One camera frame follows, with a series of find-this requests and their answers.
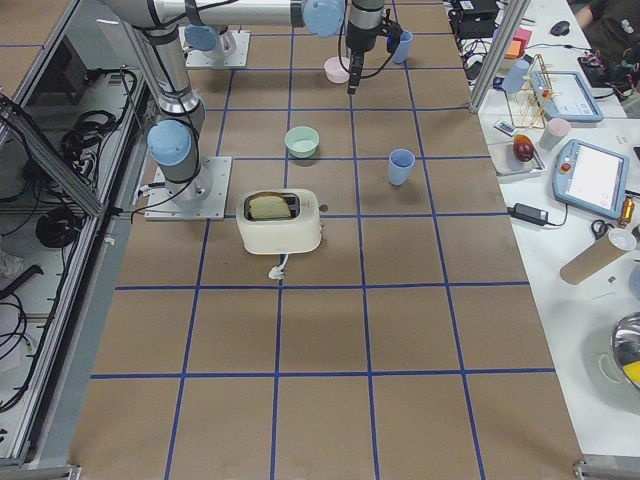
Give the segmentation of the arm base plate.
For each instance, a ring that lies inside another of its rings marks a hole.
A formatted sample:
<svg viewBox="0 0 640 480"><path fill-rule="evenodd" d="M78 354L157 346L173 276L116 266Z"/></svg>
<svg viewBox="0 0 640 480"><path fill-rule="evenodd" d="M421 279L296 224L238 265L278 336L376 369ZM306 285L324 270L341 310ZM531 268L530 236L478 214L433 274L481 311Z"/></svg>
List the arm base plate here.
<svg viewBox="0 0 640 480"><path fill-rule="evenodd" d="M210 26L179 28L186 66L191 70L234 69L247 65L250 32Z"/></svg>
<svg viewBox="0 0 640 480"><path fill-rule="evenodd" d="M199 175L185 191L170 197L180 188L169 183L153 189L149 196L151 208L144 211L150 221L222 220L231 176L230 156L201 156Z"/></svg>

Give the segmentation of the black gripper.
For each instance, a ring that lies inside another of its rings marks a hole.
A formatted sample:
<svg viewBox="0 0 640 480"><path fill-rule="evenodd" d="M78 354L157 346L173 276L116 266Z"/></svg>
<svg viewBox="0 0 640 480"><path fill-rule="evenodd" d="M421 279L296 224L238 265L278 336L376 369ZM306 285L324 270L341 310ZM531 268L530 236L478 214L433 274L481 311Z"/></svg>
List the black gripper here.
<svg viewBox="0 0 640 480"><path fill-rule="evenodd" d="M371 51L382 24L383 0L353 0L348 14L346 45L350 52L347 93L355 95L364 67L364 54Z"/></svg>

